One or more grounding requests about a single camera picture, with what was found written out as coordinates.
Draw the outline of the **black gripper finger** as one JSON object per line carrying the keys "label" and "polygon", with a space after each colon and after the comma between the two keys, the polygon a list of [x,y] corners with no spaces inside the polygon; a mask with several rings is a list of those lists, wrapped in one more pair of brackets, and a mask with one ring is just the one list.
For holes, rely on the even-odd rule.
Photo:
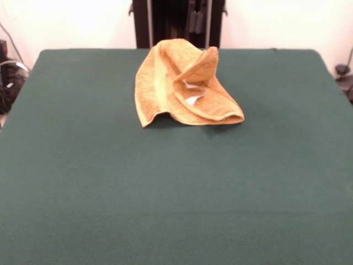
{"label": "black gripper finger", "polygon": [[205,1],[202,0],[201,4],[200,4],[200,10],[197,13],[197,20],[196,20],[196,33],[197,34],[201,34],[203,31],[204,17],[205,17]]}
{"label": "black gripper finger", "polygon": [[195,4],[196,4],[196,0],[189,0],[188,33],[190,34],[192,34],[195,31],[195,23],[196,23]]}

